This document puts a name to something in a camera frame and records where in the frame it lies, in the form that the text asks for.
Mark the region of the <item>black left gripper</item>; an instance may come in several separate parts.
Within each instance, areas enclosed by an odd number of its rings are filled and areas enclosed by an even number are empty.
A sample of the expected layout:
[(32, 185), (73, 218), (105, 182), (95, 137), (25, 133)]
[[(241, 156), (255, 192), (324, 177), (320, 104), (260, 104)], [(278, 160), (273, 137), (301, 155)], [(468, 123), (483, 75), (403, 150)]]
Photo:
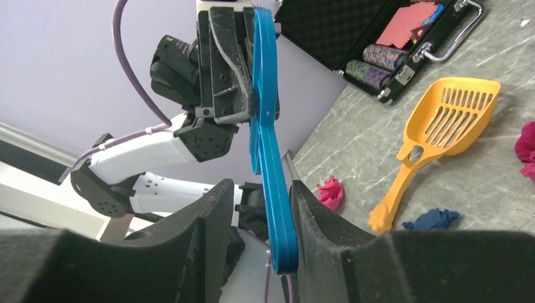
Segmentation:
[(226, 155), (256, 111), (252, 86), (255, 10), (213, 6), (197, 16), (192, 44), (166, 35), (150, 66), (152, 90), (186, 119), (173, 135), (198, 162)]

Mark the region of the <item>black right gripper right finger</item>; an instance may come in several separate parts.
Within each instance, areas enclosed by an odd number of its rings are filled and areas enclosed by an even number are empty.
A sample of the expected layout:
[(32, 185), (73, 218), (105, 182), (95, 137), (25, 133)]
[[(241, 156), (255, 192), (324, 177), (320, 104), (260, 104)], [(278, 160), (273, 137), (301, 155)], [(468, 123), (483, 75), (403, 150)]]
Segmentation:
[(509, 231), (374, 236), (291, 189), (301, 302), (533, 302), (534, 237)]

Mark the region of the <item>blue brush with black bristles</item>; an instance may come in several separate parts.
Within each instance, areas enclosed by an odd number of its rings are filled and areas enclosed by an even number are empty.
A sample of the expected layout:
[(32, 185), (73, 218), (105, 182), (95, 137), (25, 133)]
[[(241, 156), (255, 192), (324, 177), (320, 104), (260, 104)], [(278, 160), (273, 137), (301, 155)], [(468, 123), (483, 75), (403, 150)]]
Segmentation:
[(269, 9), (255, 10), (252, 65), (256, 111), (250, 119), (251, 167), (262, 177), (273, 270), (285, 275), (298, 268), (298, 241), (274, 126), (278, 57), (276, 30)]

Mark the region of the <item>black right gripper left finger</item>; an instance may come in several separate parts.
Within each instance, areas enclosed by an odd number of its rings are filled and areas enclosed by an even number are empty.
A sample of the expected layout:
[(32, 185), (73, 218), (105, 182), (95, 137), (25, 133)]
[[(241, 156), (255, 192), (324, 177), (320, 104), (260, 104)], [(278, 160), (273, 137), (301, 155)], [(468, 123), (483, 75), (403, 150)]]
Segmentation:
[(65, 229), (1, 232), (2, 302), (218, 302), (234, 183), (123, 240)]

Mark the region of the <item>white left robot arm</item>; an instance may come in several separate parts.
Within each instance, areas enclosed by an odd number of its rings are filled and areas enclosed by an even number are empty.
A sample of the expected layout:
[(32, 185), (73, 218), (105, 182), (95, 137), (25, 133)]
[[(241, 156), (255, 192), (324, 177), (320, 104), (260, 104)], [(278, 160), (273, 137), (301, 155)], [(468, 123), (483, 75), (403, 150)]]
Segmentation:
[(176, 211), (195, 200), (200, 187), (152, 170), (224, 157), (238, 125), (246, 123), (268, 234), (281, 241), (293, 223), (274, 129), (278, 69), (270, 10), (246, 1), (199, 1), (196, 40), (162, 37), (150, 77), (152, 90), (182, 113), (129, 136), (104, 138), (75, 162), (74, 190), (108, 217)]

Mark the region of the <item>yellow slotted plastic scoop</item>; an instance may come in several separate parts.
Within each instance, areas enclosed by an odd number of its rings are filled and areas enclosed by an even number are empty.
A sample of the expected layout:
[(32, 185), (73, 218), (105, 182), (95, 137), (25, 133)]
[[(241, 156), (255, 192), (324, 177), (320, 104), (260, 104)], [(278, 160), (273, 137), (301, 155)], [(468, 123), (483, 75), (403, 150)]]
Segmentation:
[(403, 133), (399, 172), (368, 224), (377, 234), (392, 228), (401, 198), (414, 175), (442, 156), (467, 150), (490, 123), (501, 84), (493, 80), (445, 77), (430, 85)]

